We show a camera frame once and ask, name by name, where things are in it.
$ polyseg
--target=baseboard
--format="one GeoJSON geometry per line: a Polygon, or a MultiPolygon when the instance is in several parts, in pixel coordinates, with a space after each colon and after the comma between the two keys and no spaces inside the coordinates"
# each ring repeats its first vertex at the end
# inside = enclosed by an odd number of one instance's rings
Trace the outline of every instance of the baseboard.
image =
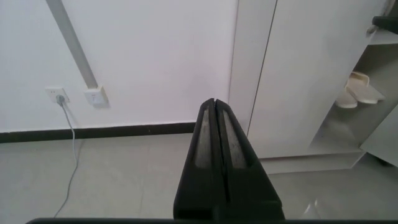
{"type": "MultiPolygon", "coordinates": [[[[77,139],[192,133],[195,122],[75,129],[77,139]]],[[[70,129],[0,133],[0,143],[71,139],[70,129]]]]}

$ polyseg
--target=tiled floor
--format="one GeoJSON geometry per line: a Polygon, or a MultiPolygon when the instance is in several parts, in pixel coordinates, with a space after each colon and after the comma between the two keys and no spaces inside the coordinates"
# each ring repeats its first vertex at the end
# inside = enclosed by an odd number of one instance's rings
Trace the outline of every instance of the tiled floor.
{"type": "MultiPolygon", "coordinates": [[[[59,217],[172,218],[191,134],[77,140],[80,165],[59,217]]],[[[71,141],[0,144],[0,223],[52,217],[66,194],[71,141]]],[[[287,218],[398,219],[398,169],[364,157],[351,170],[270,175],[287,218]]]]}

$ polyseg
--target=black item on shelf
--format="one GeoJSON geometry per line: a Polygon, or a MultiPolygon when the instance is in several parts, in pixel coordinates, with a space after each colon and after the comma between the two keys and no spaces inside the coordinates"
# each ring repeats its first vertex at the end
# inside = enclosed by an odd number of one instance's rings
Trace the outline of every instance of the black item on shelf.
{"type": "Polygon", "coordinates": [[[372,24],[378,26],[378,28],[398,34],[398,17],[375,16],[372,19],[372,24]]]}

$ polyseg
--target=black plastic part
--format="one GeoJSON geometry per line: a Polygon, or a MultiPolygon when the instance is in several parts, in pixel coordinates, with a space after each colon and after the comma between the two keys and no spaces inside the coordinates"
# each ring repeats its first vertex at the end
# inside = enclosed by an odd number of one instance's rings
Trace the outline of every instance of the black plastic part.
{"type": "Polygon", "coordinates": [[[226,172],[224,181],[228,188],[226,192],[229,193],[226,217],[234,220],[284,220],[282,202],[231,108],[217,100],[216,111],[226,172]],[[227,131],[233,131],[238,142],[230,144],[230,141],[234,141],[229,138],[233,134],[228,136],[227,131]],[[246,167],[233,166],[230,146],[236,147],[236,144],[240,145],[246,167]]]}
{"type": "Polygon", "coordinates": [[[225,206],[225,192],[221,175],[221,149],[218,136],[214,99],[200,106],[197,123],[191,140],[180,184],[174,200],[174,219],[220,220],[225,206]],[[208,110],[210,127],[211,166],[198,167],[195,154],[201,131],[203,115],[208,110]]]}
{"type": "Polygon", "coordinates": [[[378,28],[398,34],[398,17],[375,16],[372,24],[378,26],[378,28]]]}
{"type": "Polygon", "coordinates": [[[284,220],[282,203],[256,153],[231,108],[220,100],[210,99],[200,107],[174,201],[174,219],[284,220]],[[198,139],[203,140],[206,110],[211,167],[198,167],[195,154],[200,150],[198,139]]]}

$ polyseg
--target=slipper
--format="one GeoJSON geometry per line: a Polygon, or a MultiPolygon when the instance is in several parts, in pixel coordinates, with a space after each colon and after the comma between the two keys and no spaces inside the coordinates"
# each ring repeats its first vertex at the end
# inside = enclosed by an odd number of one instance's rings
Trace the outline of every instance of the slipper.
{"type": "Polygon", "coordinates": [[[360,72],[352,72],[346,86],[347,92],[361,103],[376,104],[385,97],[369,85],[369,77],[360,72]]]}
{"type": "Polygon", "coordinates": [[[344,90],[341,91],[337,96],[335,105],[345,109],[355,108],[358,105],[358,102],[355,100],[355,98],[347,92],[347,85],[344,87],[344,90]]]}

